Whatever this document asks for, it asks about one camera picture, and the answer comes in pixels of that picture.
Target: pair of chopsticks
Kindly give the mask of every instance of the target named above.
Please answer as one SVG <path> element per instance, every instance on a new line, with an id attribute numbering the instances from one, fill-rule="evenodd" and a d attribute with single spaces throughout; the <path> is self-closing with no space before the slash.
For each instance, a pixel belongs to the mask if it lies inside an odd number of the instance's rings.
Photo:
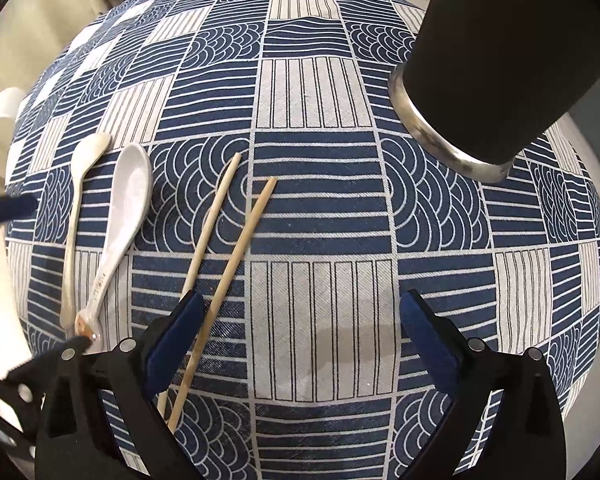
<path id="1" fill-rule="evenodd" d="M 236 153 L 234 158 L 232 158 L 231 163 L 229 163 L 229 166 L 227 167 L 226 173 L 224 174 L 224 177 L 220 182 L 220 186 L 218 187 L 218 192 L 216 192 L 216 197 L 211 204 L 211 208 L 209 208 L 205 224 L 202 227 L 200 240 L 196 245 L 193 259 L 189 265 L 189 272 L 187 273 L 180 298 L 189 292 L 196 282 L 198 271 L 200 270 L 200 265 L 202 264 L 202 258 L 204 257 L 206 251 L 206 245 L 209 242 L 209 238 L 211 238 L 211 233 L 213 232 L 218 214 L 220 213 L 222 202 L 224 202 L 224 197 L 228 192 L 229 186 L 239 164 L 240 153 Z M 264 208 L 267 206 L 267 202 L 269 202 L 269 198 L 273 193 L 273 189 L 276 187 L 276 182 L 276 178 L 270 178 L 262 190 L 262 193 L 258 197 L 258 200 L 253 207 L 253 210 L 247 218 L 244 229 L 242 230 L 242 233 L 240 234 L 240 237 L 238 238 L 238 241 L 234 247 L 234 251 L 232 252 L 231 257 L 224 268 L 224 273 L 222 274 L 218 288 L 216 288 L 216 293 L 211 301 L 211 306 L 209 306 L 209 310 L 206 313 L 205 320 L 202 323 L 202 327 L 200 327 L 200 332 L 198 333 L 193 350 L 191 351 L 191 356 L 189 358 L 189 362 L 187 363 L 184 377 L 182 378 L 176 400 L 173 404 L 173 409 L 171 410 L 171 416 L 168 422 L 171 433 L 175 431 L 178 420 L 180 419 L 180 414 L 182 413 L 184 403 L 187 400 L 187 394 L 189 393 L 191 383 L 193 382 L 193 377 L 198 369 L 198 364 L 200 362 L 200 358 L 202 357 L 202 352 L 205 349 L 206 341 L 211 333 L 211 328 L 213 327 L 216 317 L 218 316 L 218 311 L 220 310 L 222 302 L 226 297 L 231 282 L 234 280 L 235 272 L 238 269 L 238 265 L 240 265 L 240 261 L 242 260 L 244 251 L 249 245 L 249 241 L 253 236 L 253 232 L 260 221 L 260 217 L 262 216 Z M 167 395 L 167 392 L 163 392 L 160 394 L 160 396 L 158 396 L 158 411 L 163 417 L 167 405 Z"/>

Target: blue and white tablecloth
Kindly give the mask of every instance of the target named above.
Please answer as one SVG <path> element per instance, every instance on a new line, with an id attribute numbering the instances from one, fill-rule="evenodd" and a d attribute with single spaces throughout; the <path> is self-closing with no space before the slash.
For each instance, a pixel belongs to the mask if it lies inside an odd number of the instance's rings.
<path id="1" fill-rule="evenodd" d="M 387 94 L 423 15 L 404 0 L 127 0 L 89 25 L 31 89 L 13 141 L 9 192 L 40 200 L 7 233 L 32 350 L 64 339 L 72 151 L 107 132 L 110 151 L 84 184 L 79 308 L 120 149 L 144 146 L 155 179 L 102 312 L 109 347 L 176 305 L 235 152 L 242 165 L 198 279 L 208 297 L 254 198 L 280 178 L 176 432 L 206 478 L 396 478 L 446 407 L 400 330 L 410 287 L 493 349 L 538 346 L 566 413 L 600 341 L 600 199 L 558 126 L 497 185 L 423 152 Z M 478 459 L 498 402 L 460 469 Z"/>

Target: blue gripper pad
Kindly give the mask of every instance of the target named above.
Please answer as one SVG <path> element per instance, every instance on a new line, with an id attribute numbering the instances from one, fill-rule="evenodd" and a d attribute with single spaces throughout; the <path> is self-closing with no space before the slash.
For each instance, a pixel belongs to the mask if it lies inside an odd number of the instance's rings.
<path id="1" fill-rule="evenodd" d="M 416 297 L 409 291 L 400 298 L 400 322 L 424 361 L 436 389 L 455 397 L 460 363 L 434 325 L 440 321 L 446 320 L 436 318 L 419 295 Z"/>
<path id="2" fill-rule="evenodd" d="M 205 302 L 201 294 L 195 293 L 184 297 L 168 318 L 157 320 L 168 320 L 168 326 L 144 362 L 143 386 L 149 398 L 169 387 L 204 319 Z"/>

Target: black cylinder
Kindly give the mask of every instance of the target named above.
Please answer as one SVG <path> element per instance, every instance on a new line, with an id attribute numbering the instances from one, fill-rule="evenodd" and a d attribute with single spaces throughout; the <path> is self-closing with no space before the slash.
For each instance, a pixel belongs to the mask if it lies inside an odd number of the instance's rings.
<path id="1" fill-rule="evenodd" d="M 600 77 L 600 0 L 431 0 L 404 87 L 456 148 L 505 164 Z"/>

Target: round table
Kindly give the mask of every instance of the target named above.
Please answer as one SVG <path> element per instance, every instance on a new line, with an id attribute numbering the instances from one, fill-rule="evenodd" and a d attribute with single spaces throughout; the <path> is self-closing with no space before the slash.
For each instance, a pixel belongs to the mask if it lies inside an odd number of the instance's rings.
<path id="1" fill-rule="evenodd" d="M 120 149 L 141 144 L 154 167 L 150 211 L 102 310 L 108 348 L 177 304 L 234 153 L 242 163 L 197 282 L 207 297 L 265 181 L 280 179 L 176 431 L 206 478 L 399 476 L 447 404 L 400 329 L 411 287 L 468 338 L 541 349 L 566 414 L 600 341 L 600 199 L 557 125 L 494 185 L 421 149 L 387 80 L 423 16 L 404 0 L 127 0 L 87 27 L 16 124 L 8 191 L 40 201 L 6 234 L 32 352 L 64 339 L 72 151 L 107 132 L 110 151 L 84 184 L 78 308 Z M 142 469 L 104 395 L 126 459 Z M 499 400 L 494 392 L 460 469 L 478 459 Z"/>

